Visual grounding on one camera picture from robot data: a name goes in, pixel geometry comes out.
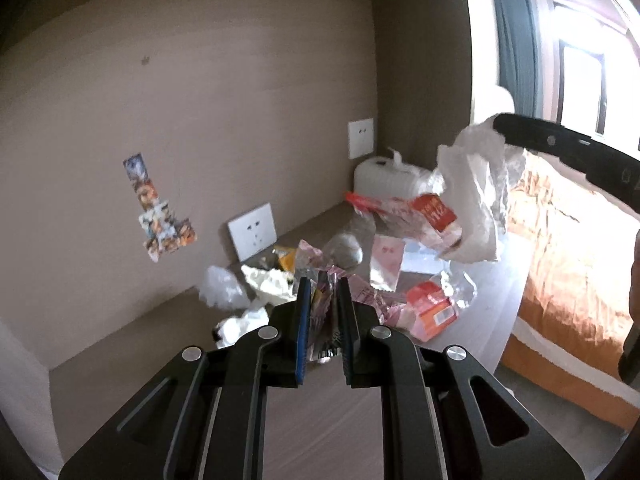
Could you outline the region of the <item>clear plastic bag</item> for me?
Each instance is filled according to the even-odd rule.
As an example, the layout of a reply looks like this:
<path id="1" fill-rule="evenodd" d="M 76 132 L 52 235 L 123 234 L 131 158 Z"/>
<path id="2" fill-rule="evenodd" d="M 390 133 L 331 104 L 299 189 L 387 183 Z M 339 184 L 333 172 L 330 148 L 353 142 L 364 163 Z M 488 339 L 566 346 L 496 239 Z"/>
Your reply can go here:
<path id="1" fill-rule="evenodd" d="M 245 288 L 236 276 L 220 266 L 209 266 L 198 288 L 198 299 L 209 308 L 223 311 L 246 310 L 250 307 Z"/>

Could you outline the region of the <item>white paper towel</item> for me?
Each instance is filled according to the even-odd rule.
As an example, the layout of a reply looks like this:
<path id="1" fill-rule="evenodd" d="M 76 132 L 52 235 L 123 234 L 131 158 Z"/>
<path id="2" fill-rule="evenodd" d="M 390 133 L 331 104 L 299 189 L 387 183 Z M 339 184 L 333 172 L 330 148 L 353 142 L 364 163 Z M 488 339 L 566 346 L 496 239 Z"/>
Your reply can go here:
<path id="1" fill-rule="evenodd" d="M 450 261 L 499 259 L 509 193 L 521 179 L 526 159 L 522 148 L 506 143 L 494 121 L 489 117 L 467 126 L 453 144 L 437 151 L 437 170 L 444 179 L 442 200 L 462 229 L 460 242 L 444 252 Z"/>

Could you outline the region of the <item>pink foil wrapper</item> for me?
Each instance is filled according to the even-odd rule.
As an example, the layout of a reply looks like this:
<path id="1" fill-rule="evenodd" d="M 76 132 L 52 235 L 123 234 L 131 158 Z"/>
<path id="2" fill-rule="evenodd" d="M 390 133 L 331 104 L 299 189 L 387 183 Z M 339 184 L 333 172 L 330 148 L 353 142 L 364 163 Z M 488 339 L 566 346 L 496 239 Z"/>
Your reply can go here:
<path id="1" fill-rule="evenodd" d="M 322 250 L 306 240 L 300 240 L 296 248 L 294 276 L 296 287 L 302 284 L 302 278 L 308 278 L 311 284 L 307 340 L 309 362 L 324 363 L 340 352 L 337 342 L 340 334 L 332 318 L 332 301 L 341 278 L 347 278 L 352 301 L 374 307 L 378 320 L 383 324 L 394 326 L 406 305 L 404 295 L 377 290 L 361 276 L 329 264 Z"/>

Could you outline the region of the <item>cream paper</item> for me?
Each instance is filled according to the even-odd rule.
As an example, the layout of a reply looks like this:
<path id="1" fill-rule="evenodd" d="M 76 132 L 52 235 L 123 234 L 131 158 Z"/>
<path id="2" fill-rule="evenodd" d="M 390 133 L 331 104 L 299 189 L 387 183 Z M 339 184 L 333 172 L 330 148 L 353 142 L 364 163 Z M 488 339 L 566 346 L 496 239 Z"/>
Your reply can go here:
<path id="1" fill-rule="evenodd" d="M 265 304 L 273 307 L 294 301 L 293 275 L 278 269 L 262 270 L 243 264 L 241 272 L 246 284 Z"/>

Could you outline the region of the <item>pink paper packet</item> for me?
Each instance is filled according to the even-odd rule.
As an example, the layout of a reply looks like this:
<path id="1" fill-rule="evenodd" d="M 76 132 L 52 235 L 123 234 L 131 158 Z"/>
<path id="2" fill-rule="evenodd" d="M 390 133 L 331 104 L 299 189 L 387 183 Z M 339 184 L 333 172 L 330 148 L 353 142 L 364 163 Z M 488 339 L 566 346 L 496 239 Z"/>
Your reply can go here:
<path id="1" fill-rule="evenodd" d="M 383 292 L 396 290 L 405 246 L 401 238 L 375 234 L 369 273 L 369 282 L 375 289 Z"/>

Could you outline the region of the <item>yellow snack wrapper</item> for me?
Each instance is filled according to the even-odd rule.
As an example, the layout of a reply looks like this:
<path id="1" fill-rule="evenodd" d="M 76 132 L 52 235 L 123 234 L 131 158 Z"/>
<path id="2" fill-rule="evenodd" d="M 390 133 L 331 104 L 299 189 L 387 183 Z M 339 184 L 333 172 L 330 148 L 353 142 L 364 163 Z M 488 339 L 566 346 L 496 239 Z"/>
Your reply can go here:
<path id="1" fill-rule="evenodd" d="M 272 254 L 276 257 L 276 267 L 282 272 L 294 274 L 297 249 L 295 247 L 285 247 L 274 245 Z"/>

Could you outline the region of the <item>red white plastic package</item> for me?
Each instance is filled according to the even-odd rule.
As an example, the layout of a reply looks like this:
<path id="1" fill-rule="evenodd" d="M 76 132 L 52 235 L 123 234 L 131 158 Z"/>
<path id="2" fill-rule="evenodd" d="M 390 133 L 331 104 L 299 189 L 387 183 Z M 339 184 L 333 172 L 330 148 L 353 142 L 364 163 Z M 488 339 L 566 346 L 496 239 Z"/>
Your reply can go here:
<path id="1" fill-rule="evenodd" d="M 393 236 L 412 238 L 436 252 L 448 252 L 462 241 L 458 217 L 436 194 L 404 200 L 347 192 L 345 200 L 362 214 L 376 214 Z"/>

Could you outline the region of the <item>orange bed cover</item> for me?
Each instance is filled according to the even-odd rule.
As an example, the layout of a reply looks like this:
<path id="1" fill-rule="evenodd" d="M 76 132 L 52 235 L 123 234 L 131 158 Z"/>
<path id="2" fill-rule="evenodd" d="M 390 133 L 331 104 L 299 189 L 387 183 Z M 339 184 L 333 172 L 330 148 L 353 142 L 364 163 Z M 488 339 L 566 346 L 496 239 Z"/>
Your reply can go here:
<path id="1" fill-rule="evenodd" d="M 632 326 L 638 214 L 529 155 L 509 194 L 508 230 L 527 240 L 533 259 L 502 364 L 631 430 L 639 393 L 620 379 L 618 360 Z"/>

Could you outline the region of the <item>grey curtain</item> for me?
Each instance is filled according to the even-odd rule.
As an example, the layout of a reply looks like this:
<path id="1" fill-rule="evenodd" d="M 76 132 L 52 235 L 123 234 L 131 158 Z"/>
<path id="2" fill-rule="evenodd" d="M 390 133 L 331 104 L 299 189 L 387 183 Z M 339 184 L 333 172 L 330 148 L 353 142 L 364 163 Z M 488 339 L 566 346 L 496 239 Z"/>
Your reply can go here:
<path id="1" fill-rule="evenodd" d="M 542 80 L 537 12 L 533 0 L 494 0 L 499 84 L 510 92 L 515 113 L 542 117 Z"/>

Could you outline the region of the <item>white tissue dispenser box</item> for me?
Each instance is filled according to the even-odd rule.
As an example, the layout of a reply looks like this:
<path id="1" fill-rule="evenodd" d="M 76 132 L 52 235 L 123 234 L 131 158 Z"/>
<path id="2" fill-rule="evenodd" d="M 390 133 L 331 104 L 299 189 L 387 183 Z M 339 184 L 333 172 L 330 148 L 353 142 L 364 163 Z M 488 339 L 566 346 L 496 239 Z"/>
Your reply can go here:
<path id="1" fill-rule="evenodd" d="M 375 156 L 359 164 L 354 172 L 354 192 L 375 198 L 410 200 L 434 192 L 433 174 L 407 164 L 398 151 L 392 157 Z"/>

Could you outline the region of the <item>dark window frame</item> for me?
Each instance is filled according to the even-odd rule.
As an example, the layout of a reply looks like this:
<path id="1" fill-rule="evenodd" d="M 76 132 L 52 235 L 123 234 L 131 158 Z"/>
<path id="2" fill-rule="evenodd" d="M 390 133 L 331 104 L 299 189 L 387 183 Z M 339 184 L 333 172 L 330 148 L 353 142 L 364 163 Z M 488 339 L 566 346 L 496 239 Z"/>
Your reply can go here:
<path id="1" fill-rule="evenodd" d="M 542 117 L 639 155 L 639 41 L 614 0 L 542 0 Z"/>

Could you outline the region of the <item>white wall socket back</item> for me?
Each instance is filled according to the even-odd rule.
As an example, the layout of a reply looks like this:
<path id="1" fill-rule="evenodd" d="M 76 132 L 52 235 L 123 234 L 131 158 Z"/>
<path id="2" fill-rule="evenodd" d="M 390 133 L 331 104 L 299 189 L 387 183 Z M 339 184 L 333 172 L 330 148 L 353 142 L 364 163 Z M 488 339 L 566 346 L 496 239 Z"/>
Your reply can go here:
<path id="1" fill-rule="evenodd" d="M 277 241 L 276 225 L 270 203 L 256 207 L 228 222 L 238 259 L 243 262 Z"/>

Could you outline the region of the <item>colourful wall stickers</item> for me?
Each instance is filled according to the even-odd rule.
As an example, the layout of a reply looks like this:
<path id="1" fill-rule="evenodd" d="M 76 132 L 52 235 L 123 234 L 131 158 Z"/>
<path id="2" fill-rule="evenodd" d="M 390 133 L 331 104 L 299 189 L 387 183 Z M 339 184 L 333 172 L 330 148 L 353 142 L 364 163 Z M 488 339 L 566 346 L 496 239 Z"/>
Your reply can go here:
<path id="1" fill-rule="evenodd" d="M 160 199 L 142 155 L 132 155 L 122 166 L 142 207 L 139 224 L 145 232 L 144 248 L 149 258 L 159 262 L 162 255 L 193 244 L 198 236 L 190 220 L 177 219 L 168 201 Z"/>

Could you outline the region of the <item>white wall socket side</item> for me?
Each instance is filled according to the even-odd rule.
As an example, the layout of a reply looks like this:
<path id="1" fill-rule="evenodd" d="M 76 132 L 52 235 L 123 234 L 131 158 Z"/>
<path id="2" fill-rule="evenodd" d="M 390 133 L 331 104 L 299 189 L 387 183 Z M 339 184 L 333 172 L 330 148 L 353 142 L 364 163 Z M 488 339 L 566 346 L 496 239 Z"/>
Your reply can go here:
<path id="1" fill-rule="evenodd" d="M 374 151 L 374 119 L 360 119 L 348 123 L 348 154 L 350 159 L 367 156 Z"/>

